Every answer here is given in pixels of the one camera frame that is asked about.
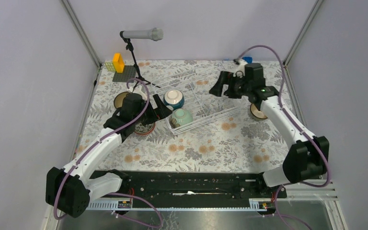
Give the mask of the mint green bowl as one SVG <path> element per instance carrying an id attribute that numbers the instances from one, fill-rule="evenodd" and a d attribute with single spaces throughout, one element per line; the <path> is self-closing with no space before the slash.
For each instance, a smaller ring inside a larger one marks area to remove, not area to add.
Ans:
<path id="1" fill-rule="evenodd" d="M 193 116 L 189 110 L 179 108 L 172 112 L 170 125 L 172 128 L 178 128 L 193 122 L 193 120 Z"/>

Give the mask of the black gold-rimmed bowl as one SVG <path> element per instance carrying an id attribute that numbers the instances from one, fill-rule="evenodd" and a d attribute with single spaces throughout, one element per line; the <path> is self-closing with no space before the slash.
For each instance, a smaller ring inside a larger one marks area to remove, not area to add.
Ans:
<path id="1" fill-rule="evenodd" d="M 252 115 L 252 118 L 256 121 L 262 121 L 268 118 L 262 111 L 258 110 L 258 108 L 253 103 L 250 106 L 250 113 Z"/>

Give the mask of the dark teal floral bowl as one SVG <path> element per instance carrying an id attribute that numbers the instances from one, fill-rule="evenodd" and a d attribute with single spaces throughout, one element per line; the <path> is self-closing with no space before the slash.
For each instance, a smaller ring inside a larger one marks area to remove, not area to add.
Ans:
<path id="1" fill-rule="evenodd" d="M 123 100 L 125 99 L 125 97 L 127 95 L 129 95 L 130 92 L 122 92 L 119 93 L 115 98 L 114 98 L 114 107 L 115 109 L 121 108 L 123 105 Z"/>

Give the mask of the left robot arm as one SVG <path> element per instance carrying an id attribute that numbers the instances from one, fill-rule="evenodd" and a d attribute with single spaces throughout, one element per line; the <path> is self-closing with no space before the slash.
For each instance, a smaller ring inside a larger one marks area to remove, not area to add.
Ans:
<path id="1" fill-rule="evenodd" d="M 91 178 L 99 164 L 111 151 L 121 145 L 131 135 L 137 124 L 153 124 L 167 118 L 173 112 L 170 105 L 165 105 L 159 95 L 144 100 L 137 93 L 129 93 L 123 99 L 122 106 L 106 120 L 96 139 L 77 158 L 63 166 L 53 167 L 46 175 L 45 201 L 55 211 L 79 217 L 94 201 L 109 193 L 123 197 L 129 192 L 129 183 L 120 175 L 107 172 L 98 178 Z"/>

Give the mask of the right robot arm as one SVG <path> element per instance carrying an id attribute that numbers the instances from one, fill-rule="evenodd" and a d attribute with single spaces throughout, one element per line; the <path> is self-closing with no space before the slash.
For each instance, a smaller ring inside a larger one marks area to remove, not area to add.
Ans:
<path id="1" fill-rule="evenodd" d="M 261 173 L 255 185 L 259 196 L 270 196 L 275 186 L 304 183 L 328 173 L 328 139 L 305 128 L 283 104 L 280 92 L 266 85 L 261 64 L 240 63 L 233 72 L 221 71 L 209 93 L 232 99 L 247 97 L 273 123 L 289 148 L 282 165 Z"/>

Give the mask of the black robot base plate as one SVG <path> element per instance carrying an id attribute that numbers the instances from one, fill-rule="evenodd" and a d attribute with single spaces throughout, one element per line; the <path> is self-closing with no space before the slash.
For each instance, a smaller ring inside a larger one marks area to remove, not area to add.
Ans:
<path id="1" fill-rule="evenodd" d="M 221 172 L 114 171 L 119 193 L 132 194 L 134 208 L 246 208 L 250 199 L 271 201 L 278 186 L 267 187 L 262 175 Z"/>

